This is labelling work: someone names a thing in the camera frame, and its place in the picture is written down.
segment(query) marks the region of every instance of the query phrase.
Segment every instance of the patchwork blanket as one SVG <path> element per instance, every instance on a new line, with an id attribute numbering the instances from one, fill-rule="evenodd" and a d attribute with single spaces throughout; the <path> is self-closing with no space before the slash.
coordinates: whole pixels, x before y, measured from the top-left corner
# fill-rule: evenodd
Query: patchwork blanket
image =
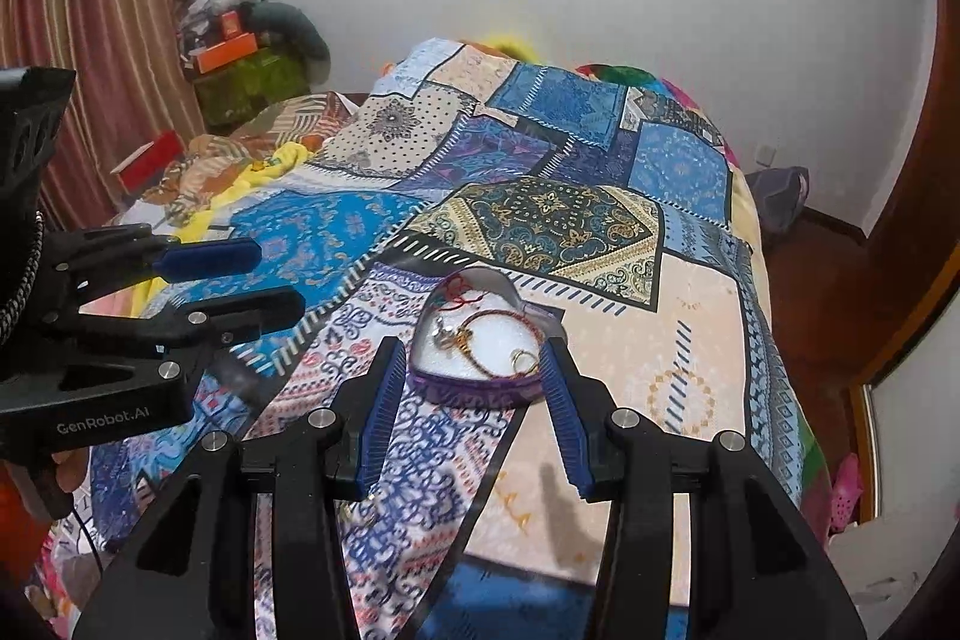
<path id="1" fill-rule="evenodd" d="M 771 336 L 742 175 L 699 107 L 644 74 L 602 81 L 431 40 L 307 164 L 218 215 L 258 239 L 261 268 L 171 286 L 151 307 L 291 283 L 308 313 L 290 333 L 233 348 L 275 389 L 262 410 L 208 376 L 190 423 L 94 450 L 99 538 L 122 540 L 210 429 L 262 437 L 328 404 L 383 336 L 410 340 L 440 279 L 472 265 L 557 314 L 579 369 L 618 405 L 688 437 L 742 432 L 808 506 L 826 471 Z M 407 389 L 380 482 L 340 509 L 360 634 L 579 638 L 607 516 L 566 482 L 543 403 L 454 410 Z M 669 633 L 682 637 L 682 497 L 675 519 Z M 270 525 L 261 500 L 260 638 L 275 637 Z"/>

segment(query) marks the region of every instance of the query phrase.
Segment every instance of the silver screw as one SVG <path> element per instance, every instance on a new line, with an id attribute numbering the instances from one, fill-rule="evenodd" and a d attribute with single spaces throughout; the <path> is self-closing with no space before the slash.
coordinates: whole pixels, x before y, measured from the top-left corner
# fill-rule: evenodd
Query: silver screw
<path id="1" fill-rule="evenodd" d="M 320 410 L 314 410 L 313 413 L 310 413 L 306 422 L 314 429 L 326 429 L 328 426 L 333 426 L 336 420 L 337 413 L 334 413 L 330 408 L 320 408 Z"/>
<path id="2" fill-rule="evenodd" d="M 610 416 L 613 424 L 621 429 L 632 429 L 640 423 L 640 414 L 630 408 L 617 408 Z"/>
<path id="3" fill-rule="evenodd" d="M 157 373 L 165 380 L 173 380 L 179 375 L 179 364 L 176 362 L 163 362 L 157 367 Z"/>
<path id="4" fill-rule="evenodd" d="M 743 438 L 743 434 L 740 432 L 720 432 L 720 444 L 728 451 L 736 453 L 746 447 L 747 440 Z"/>
<path id="5" fill-rule="evenodd" d="M 227 434 L 223 432 L 210 432 L 210 434 L 203 436 L 203 439 L 200 441 L 200 446 L 203 447 L 205 451 L 216 453 L 227 444 L 228 440 Z"/>

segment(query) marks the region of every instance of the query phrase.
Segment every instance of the wooden floor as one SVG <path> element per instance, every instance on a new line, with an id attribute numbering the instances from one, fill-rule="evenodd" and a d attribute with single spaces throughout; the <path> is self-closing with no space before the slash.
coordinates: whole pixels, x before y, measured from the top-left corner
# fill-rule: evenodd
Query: wooden floor
<path id="1" fill-rule="evenodd" d="M 851 379 L 835 346 L 839 333 L 856 326 L 835 305 L 845 273 L 862 263 L 865 249 L 805 215 L 786 239 L 765 248 L 776 345 L 806 419 L 824 453 L 830 474 L 856 451 L 845 389 Z"/>

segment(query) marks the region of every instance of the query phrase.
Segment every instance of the bed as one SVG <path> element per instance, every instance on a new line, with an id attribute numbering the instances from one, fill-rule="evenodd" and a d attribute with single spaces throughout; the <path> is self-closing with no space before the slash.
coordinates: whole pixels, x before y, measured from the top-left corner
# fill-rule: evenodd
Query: bed
<path id="1" fill-rule="evenodd" d="M 210 429 L 263 437 L 328 404 L 383 336 L 409 342 L 443 277 L 478 265 L 557 313 L 579 369 L 618 405 L 690 437 L 745 434 L 824 536 L 826 466 L 771 335 L 760 228 L 736 159 L 670 83 L 636 68 L 581 71 L 430 40 L 302 163 L 191 215 L 181 236 L 251 236 L 263 263 L 149 290 L 143 316 L 280 284 L 304 294 L 307 314 L 232 349 L 257 394 L 205 375 L 189 423 L 93 450 L 80 493 L 99 538 L 120 544 Z M 543 403 L 456 410 L 407 389 L 380 482 L 340 512 L 360 634 L 579 638 L 607 516 L 566 482 Z M 675 519 L 668 634 L 683 637 L 683 497 Z M 50 548 L 79 536 L 65 525 Z M 257 636 L 272 638 L 266 498 L 254 563 Z"/>

